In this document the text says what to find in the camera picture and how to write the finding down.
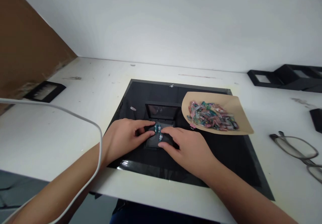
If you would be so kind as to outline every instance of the black mat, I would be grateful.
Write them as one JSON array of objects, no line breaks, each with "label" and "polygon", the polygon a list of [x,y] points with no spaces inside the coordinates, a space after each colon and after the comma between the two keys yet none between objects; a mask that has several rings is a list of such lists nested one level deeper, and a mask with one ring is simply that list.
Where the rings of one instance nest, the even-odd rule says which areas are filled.
[{"label": "black mat", "polygon": [[[111,123],[117,119],[147,120],[145,102],[182,103],[188,91],[231,94],[229,89],[209,88],[169,83],[131,80],[129,87]],[[179,111],[175,126],[190,130]],[[248,136],[217,135],[196,129],[207,141],[212,153],[226,167],[240,176],[269,199],[274,200]],[[129,170],[172,181],[207,187],[207,185],[178,165],[163,149],[146,147],[137,149],[112,162],[109,167]]]}]

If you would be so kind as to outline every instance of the white table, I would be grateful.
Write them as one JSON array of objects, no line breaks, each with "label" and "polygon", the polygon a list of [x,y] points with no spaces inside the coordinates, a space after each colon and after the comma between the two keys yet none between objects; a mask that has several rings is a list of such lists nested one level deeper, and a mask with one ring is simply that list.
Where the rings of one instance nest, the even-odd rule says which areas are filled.
[{"label": "white table", "polygon": [[[275,203],[300,223],[322,220],[322,185],[268,137],[282,130],[322,153],[322,134],[309,114],[309,109],[322,107],[322,94],[255,87],[242,73],[77,58],[50,78],[67,87],[52,103],[91,119],[105,132],[131,79],[231,89],[255,131],[250,138]],[[0,169],[51,181],[98,141],[93,126],[66,113],[16,105],[0,117]],[[322,164],[322,156],[314,162]],[[209,188],[106,168],[93,191],[234,223]]]}]

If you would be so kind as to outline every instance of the glasses lens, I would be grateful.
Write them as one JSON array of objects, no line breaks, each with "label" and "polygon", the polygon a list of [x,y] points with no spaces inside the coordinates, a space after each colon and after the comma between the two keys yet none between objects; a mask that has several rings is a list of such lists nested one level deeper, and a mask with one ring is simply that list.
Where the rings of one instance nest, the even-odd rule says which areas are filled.
[{"label": "glasses lens", "polygon": [[284,149],[288,154],[296,158],[313,158],[317,155],[317,151],[307,142],[296,137],[279,137],[276,143]]},{"label": "glasses lens", "polygon": [[309,172],[322,182],[322,167],[308,167]]}]

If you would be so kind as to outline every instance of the forearm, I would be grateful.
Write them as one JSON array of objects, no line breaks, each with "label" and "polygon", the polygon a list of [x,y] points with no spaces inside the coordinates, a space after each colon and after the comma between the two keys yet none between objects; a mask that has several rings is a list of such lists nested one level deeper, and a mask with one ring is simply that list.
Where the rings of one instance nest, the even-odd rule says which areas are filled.
[{"label": "forearm", "polygon": [[205,175],[204,181],[218,195],[237,223],[296,223],[219,162]]},{"label": "forearm", "polygon": [[[37,194],[16,215],[13,223],[49,223],[58,218],[94,174],[98,164],[98,156],[99,145],[97,144]],[[82,193],[83,198],[89,188],[86,188],[85,191],[86,193]]]}]

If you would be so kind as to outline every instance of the cardboard panel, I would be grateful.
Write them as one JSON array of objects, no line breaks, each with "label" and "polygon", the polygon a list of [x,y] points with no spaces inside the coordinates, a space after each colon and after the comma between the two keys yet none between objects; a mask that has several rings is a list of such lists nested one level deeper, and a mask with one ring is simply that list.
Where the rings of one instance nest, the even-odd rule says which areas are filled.
[{"label": "cardboard panel", "polygon": [[188,107],[190,105],[190,102],[193,100],[198,103],[205,101],[205,102],[214,102],[216,104],[220,104],[229,113],[234,114],[235,120],[239,125],[238,131],[219,131],[216,129],[205,128],[203,126],[196,125],[198,129],[206,132],[222,134],[222,135],[249,135],[254,133],[254,130],[252,129],[246,117],[246,114],[243,110],[243,107],[239,101],[239,98],[237,96],[206,93],[206,92],[192,92],[192,91],[187,92],[187,94],[185,95],[182,101],[181,110],[184,118],[189,123],[190,121],[187,118],[187,115],[190,115]]},{"label": "cardboard panel", "polygon": [[77,56],[26,0],[0,4],[0,97],[19,99]]}]

